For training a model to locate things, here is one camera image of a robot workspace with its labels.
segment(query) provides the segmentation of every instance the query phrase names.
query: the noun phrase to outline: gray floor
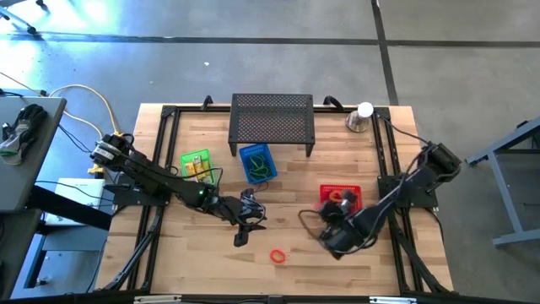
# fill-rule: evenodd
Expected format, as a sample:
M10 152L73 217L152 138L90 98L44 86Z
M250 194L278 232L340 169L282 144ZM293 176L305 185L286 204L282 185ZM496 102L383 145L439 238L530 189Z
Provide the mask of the gray floor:
M10 8L38 30L53 32L215 37L376 39L368 0L49 0ZM380 0L386 37L399 40L539 41L536 0ZM0 32L13 27L0 20ZM390 47L400 105L413 107L420 134L443 142L461 158L474 154L516 124L540 114L540 48ZM33 42L0 40L0 68L34 88L87 84L111 101L122 131L132 130L141 102L229 102L234 92L334 95L343 103L388 105L378 46L286 46ZM3 89L16 89L0 79ZM67 108L111 132L106 109L80 90L64 94ZM90 128L67 117L62 125L87 145ZM85 177L88 157L73 153L59 133L41 179ZM537 196L527 195L534 200ZM540 301L540 242L495 249L494 236L511 232L491 169L464 168L438 191L445 249L455 288L462 294ZM536 227L540 207L519 204L524 226ZM69 242L84 236L85 242ZM49 248L72 246L60 264L75 263L84 284L65 284L16 296L84 291L86 266L105 234L90 228L48 237ZM59 257L46 260L56 262ZM43 275L68 282L68 269Z

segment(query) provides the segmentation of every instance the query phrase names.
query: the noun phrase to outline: blue basket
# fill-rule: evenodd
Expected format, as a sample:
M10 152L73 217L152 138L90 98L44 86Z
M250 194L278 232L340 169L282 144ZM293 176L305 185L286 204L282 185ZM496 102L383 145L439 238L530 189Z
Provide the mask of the blue basket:
M254 144L240 149L240 158L250 184L265 182L278 175L267 144Z

